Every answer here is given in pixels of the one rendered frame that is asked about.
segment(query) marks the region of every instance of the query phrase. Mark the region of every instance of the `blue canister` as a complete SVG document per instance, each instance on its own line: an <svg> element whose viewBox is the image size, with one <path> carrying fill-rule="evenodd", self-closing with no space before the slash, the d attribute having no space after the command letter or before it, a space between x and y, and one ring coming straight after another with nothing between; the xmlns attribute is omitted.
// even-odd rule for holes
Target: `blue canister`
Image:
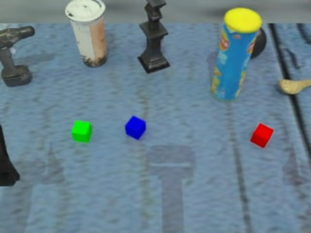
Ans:
<svg viewBox="0 0 311 233"><path fill-rule="evenodd" d="M261 24L259 14L247 8L225 14L211 85L217 99L230 101L239 95Z"/></svg>

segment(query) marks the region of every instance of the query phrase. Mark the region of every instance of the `power drill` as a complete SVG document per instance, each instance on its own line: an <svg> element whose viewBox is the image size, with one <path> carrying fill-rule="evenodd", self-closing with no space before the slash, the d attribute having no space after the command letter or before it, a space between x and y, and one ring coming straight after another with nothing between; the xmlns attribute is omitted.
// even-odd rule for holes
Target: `power drill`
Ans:
<svg viewBox="0 0 311 233"><path fill-rule="evenodd" d="M14 64L10 48L25 38L35 34L31 26L8 28L0 31L0 61L3 66L1 77L7 86L20 86L30 83L32 75L25 65Z"/></svg>

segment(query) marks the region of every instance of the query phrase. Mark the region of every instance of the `gray wooden table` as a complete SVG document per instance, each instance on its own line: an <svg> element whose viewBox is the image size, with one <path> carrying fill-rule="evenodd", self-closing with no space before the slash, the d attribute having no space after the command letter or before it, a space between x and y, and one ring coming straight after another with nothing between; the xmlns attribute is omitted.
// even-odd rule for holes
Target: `gray wooden table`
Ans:
<svg viewBox="0 0 311 233"><path fill-rule="evenodd" d="M0 85L0 122L21 174L0 188L1 233L309 233L309 154L270 34L233 103L209 92L218 24L168 24L171 67L145 74L137 24L107 25L107 63L82 64L69 24L17 44L31 84ZM146 120L140 141L125 135ZM93 124L73 142L74 120ZM265 149L249 142L262 122Z"/></svg>

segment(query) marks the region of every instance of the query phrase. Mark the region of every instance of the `paper cup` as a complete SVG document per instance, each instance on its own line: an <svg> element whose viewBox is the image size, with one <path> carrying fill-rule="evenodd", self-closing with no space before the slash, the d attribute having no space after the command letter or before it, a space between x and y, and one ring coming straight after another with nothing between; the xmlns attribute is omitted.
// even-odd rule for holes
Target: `paper cup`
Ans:
<svg viewBox="0 0 311 233"><path fill-rule="evenodd" d="M88 67L99 67L106 62L105 9L100 0L73 0L65 9L83 63Z"/></svg>

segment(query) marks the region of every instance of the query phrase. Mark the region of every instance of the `drill battery base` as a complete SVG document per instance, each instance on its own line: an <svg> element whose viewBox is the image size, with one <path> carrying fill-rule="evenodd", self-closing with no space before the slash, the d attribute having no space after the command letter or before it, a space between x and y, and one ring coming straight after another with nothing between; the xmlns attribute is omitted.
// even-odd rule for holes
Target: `drill battery base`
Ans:
<svg viewBox="0 0 311 233"><path fill-rule="evenodd" d="M14 72L3 69L1 77L7 86L21 86L31 82L32 75L27 66L15 66Z"/></svg>

